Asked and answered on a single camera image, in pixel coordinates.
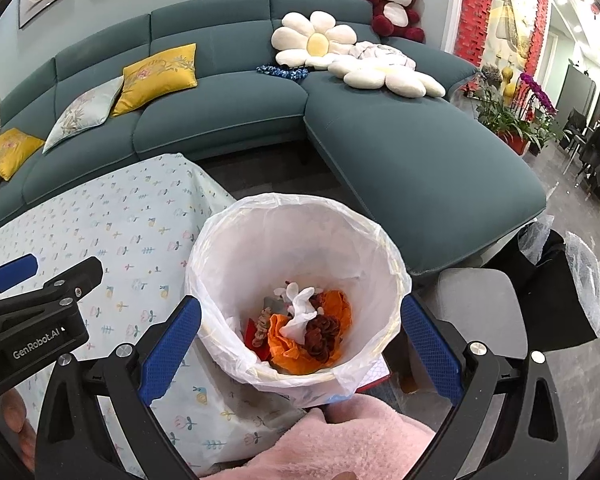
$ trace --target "white floral pillow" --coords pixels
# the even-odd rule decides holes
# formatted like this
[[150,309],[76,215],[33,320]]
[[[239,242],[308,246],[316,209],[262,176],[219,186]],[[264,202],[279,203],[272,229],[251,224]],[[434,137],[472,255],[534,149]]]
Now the white floral pillow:
[[106,121],[124,82],[124,76],[120,76],[87,90],[76,98],[58,117],[46,139],[42,153],[48,152],[63,140],[76,136],[89,128],[100,126]]

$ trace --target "black shopping bag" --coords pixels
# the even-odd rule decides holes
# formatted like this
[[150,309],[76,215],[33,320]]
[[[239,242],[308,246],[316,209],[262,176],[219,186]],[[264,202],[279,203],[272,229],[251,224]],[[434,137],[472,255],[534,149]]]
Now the black shopping bag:
[[485,267],[504,272],[518,297],[529,350],[547,352],[579,346],[596,338],[585,315],[565,253],[564,239],[551,230],[542,256],[531,263],[520,252],[526,227]]

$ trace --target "blue garland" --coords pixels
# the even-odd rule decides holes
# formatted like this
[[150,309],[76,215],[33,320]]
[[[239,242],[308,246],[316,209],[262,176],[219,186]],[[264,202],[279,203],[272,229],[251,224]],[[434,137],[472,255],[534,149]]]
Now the blue garland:
[[291,81],[296,82],[302,81],[302,79],[309,75],[309,69],[307,68],[291,68],[287,70],[277,65],[262,65],[257,67],[256,72],[264,75],[283,77],[284,79],[291,79]]

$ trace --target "pink garment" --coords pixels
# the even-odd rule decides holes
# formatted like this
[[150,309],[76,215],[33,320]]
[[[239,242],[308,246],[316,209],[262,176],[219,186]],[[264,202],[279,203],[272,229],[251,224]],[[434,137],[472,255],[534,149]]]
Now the pink garment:
[[424,424],[366,395],[314,408],[274,447],[245,466],[210,480],[331,480],[345,471],[359,480],[402,479],[435,436]]

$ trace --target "clear plastic bag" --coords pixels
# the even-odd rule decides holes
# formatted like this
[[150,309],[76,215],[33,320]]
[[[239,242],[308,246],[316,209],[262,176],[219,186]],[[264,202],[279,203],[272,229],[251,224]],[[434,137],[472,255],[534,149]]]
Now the clear plastic bag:
[[596,255],[581,238],[568,232],[565,254],[576,286],[578,300],[593,332],[600,338],[600,266]]
[[526,232],[518,239],[518,248],[532,264],[537,265],[542,256],[542,248],[549,237],[554,216],[544,215],[526,228]]
[[[285,280],[347,295],[353,325],[333,368],[282,374],[244,345],[247,320]],[[298,408],[355,392],[400,330],[400,302],[411,291],[402,257],[378,224],[334,200],[277,193],[246,197],[208,219],[185,283],[202,306],[198,336],[222,370]]]

